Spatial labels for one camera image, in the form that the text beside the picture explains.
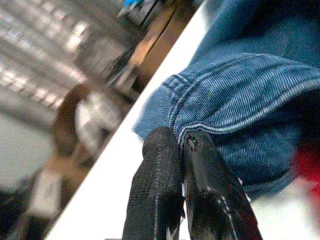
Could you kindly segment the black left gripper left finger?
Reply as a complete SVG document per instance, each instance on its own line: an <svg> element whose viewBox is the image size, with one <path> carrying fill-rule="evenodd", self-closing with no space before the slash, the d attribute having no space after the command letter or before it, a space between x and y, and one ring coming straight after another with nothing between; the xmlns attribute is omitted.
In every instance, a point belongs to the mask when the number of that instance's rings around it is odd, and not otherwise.
<svg viewBox="0 0 320 240"><path fill-rule="evenodd" d="M169 127L152 130L133 176L122 239L177 240L184 217L179 149Z"/></svg>

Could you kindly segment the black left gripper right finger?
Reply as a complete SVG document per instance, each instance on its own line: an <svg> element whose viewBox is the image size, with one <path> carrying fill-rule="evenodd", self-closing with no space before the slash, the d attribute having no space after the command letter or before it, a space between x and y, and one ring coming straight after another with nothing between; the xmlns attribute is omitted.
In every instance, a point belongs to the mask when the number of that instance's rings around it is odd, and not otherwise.
<svg viewBox="0 0 320 240"><path fill-rule="evenodd" d="M206 132L183 144L187 223L192 240L260 240L256 216L240 180Z"/></svg>

